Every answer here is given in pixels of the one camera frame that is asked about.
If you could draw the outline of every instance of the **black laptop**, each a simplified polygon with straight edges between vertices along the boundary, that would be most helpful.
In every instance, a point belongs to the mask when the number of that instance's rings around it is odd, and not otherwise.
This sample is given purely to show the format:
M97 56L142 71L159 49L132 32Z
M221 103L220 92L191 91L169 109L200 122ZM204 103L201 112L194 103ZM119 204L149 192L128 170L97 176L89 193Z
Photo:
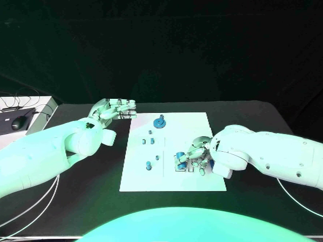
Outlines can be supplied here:
M35 108L21 109L17 111L6 111L0 113L0 135L6 135L19 131L25 131L30 129L30 124L34 118ZM28 117L24 127L19 130L12 129L12 122L19 116Z

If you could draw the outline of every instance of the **small blue object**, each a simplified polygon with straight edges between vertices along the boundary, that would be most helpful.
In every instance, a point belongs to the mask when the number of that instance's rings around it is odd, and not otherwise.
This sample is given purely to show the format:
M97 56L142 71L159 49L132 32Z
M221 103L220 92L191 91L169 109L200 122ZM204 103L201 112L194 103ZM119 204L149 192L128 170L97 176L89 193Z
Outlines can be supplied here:
M216 162L211 160L211 169L214 169Z
M184 170L184 169L187 169L187 166L188 166L187 162L182 162L182 163L178 165L178 170Z
M152 169L152 165L151 165L151 162L148 161L146 163L146 169L151 170Z
M158 129L162 129L167 126L168 122L165 120L164 114L161 115L161 118L158 118L154 122L154 125Z
M185 152L178 152L177 153L177 159L180 159L185 155Z

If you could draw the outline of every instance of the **computer mouse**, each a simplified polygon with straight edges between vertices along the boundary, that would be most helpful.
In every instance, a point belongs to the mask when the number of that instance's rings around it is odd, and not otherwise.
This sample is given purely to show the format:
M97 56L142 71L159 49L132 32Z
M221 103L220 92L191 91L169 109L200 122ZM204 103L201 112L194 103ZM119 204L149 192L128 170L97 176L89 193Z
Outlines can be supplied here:
M27 120L27 116L19 116L12 122L12 129L19 130L24 127Z

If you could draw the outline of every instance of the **laptop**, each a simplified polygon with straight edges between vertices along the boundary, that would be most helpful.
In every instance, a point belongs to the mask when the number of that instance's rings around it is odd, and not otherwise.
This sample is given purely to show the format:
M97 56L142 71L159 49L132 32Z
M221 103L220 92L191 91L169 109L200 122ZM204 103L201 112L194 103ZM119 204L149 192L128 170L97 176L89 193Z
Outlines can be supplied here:
M37 110L35 108L27 108L17 111L6 111L0 113L0 135L6 135L30 129L30 124L34 118L35 110ZM19 116L25 116L25 115L28 117L28 120L25 122L24 127L19 130L14 130L12 122Z

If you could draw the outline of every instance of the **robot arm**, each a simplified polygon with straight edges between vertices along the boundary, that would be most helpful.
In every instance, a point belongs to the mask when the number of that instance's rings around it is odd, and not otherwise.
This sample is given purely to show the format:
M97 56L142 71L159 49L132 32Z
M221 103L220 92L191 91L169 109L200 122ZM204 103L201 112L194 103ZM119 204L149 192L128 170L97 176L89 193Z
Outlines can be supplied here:
M113 119L135 118L135 100L103 99L90 116L18 139L0 150L0 198L51 180L94 155L102 143L113 145Z
M323 144L302 137L227 126L210 144L214 173L231 178L247 164L279 179L323 189Z

